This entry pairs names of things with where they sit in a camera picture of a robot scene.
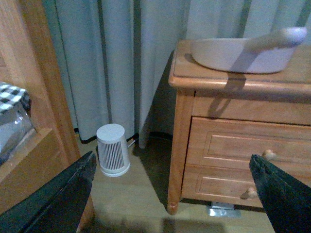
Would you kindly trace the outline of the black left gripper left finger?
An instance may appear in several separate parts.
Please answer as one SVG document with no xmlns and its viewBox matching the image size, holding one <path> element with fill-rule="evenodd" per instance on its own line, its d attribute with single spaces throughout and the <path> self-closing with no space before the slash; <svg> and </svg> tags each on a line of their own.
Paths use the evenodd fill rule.
<svg viewBox="0 0 311 233">
<path fill-rule="evenodd" d="M 92 189 L 96 156 L 89 151 L 0 216 L 2 233 L 74 233 Z"/>
</svg>

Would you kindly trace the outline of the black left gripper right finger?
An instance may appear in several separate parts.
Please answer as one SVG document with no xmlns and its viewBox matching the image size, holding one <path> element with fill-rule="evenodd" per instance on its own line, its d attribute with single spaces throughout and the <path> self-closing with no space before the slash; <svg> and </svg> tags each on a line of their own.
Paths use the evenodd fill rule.
<svg viewBox="0 0 311 233">
<path fill-rule="evenodd" d="M 311 231 L 311 188 L 253 154 L 249 162 L 260 202 L 276 233 Z"/>
</svg>

